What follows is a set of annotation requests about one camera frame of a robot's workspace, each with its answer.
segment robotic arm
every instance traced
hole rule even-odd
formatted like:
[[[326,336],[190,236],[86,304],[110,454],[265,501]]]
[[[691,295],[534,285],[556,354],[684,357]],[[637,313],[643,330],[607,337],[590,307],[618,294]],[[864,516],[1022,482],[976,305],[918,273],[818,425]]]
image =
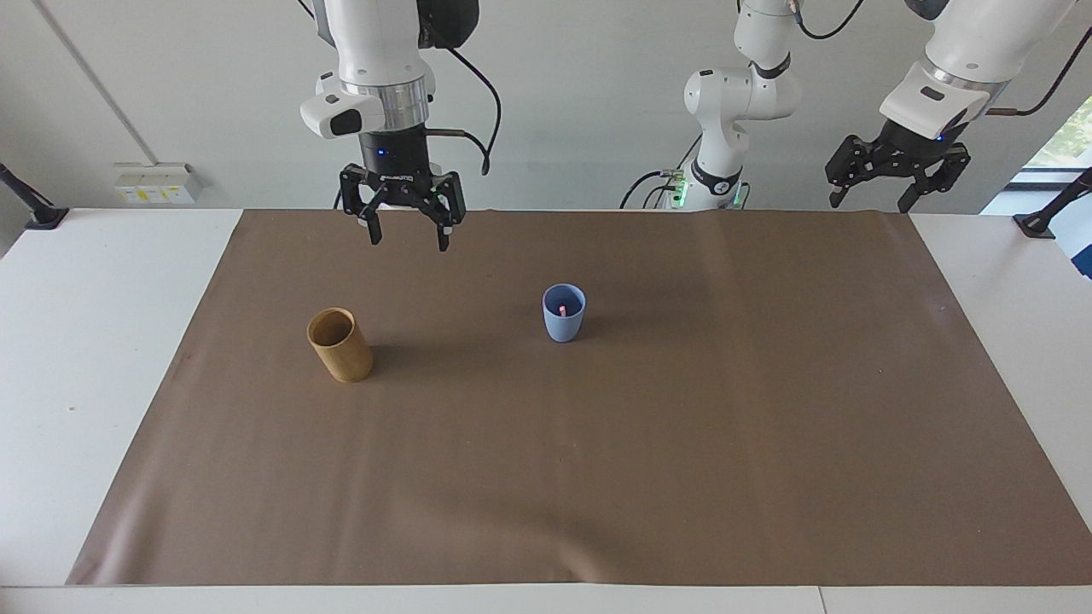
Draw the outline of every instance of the robotic arm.
[[[827,164],[838,208],[853,186],[876,177],[913,177],[899,199],[906,213],[919,197],[947,192],[971,162],[960,134],[985,115],[1024,60],[1077,0],[905,0],[935,32],[925,55],[883,101],[879,137],[845,138]]]
[[[795,31],[791,0],[744,0],[735,42],[750,66],[702,70],[690,78],[686,106],[701,125],[701,149],[684,165],[685,187],[672,202],[674,209],[732,203],[750,144],[737,121],[780,119],[799,106],[800,84],[790,70],[788,54]]]
[[[324,139],[359,139],[364,166],[341,173],[345,213],[377,245],[379,206],[412,206],[436,224],[447,250],[466,208],[459,174],[440,174],[429,161],[425,121],[436,82],[418,49],[462,45],[477,25],[477,0],[314,0],[314,13],[339,66],[319,79],[300,115]],[[361,185],[375,194],[368,202]]]

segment blue object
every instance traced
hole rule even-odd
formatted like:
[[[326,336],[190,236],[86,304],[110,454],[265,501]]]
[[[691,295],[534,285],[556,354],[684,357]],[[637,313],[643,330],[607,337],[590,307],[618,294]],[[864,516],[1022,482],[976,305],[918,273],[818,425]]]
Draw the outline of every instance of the blue object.
[[[1092,279],[1092,245],[1085,247],[1083,251],[1073,257],[1073,264],[1077,264],[1077,270],[1082,275]]]
[[[587,299],[579,287],[572,284],[550,286],[543,294],[543,318],[550,339],[558,343],[572,341],[584,322],[586,306]],[[565,316],[561,315],[561,307],[565,307]]]

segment table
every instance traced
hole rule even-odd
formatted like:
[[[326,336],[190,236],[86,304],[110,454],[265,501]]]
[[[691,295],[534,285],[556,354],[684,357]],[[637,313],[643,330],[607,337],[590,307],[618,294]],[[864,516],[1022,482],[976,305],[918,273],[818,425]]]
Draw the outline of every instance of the table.
[[[0,589],[0,611],[1092,609],[1092,587],[59,588],[238,217],[75,211],[57,232],[24,234],[0,261],[0,586],[14,587]],[[1092,284],[1056,245],[1025,239],[1006,217],[913,220],[1092,526]]]

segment white electrical box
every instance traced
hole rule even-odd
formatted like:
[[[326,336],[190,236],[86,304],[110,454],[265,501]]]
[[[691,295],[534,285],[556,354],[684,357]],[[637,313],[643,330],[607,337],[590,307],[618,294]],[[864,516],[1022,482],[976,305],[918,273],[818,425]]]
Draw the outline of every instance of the white electrical box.
[[[203,186],[185,165],[118,165],[114,188],[126,204],[197,204]]]

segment brown cylindrical container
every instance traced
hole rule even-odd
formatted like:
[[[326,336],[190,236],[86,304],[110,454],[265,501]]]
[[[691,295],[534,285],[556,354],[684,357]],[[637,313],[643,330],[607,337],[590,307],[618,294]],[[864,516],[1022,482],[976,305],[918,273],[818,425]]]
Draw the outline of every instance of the brown cylindrical container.
[[[360,381],[371,373],[371,347],[346,309],[323,309],[307,327],[307,339],[337,381]]]

